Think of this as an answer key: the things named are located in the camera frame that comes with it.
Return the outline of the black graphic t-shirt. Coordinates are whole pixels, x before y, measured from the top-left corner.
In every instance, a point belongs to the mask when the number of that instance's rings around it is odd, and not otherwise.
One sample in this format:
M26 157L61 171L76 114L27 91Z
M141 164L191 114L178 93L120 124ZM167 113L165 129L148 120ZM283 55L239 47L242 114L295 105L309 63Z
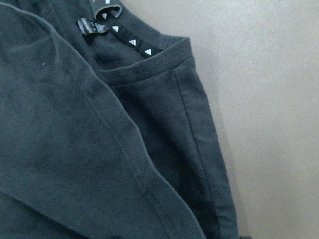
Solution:
M236 239L190 39L118 0L0 3L3 239Z

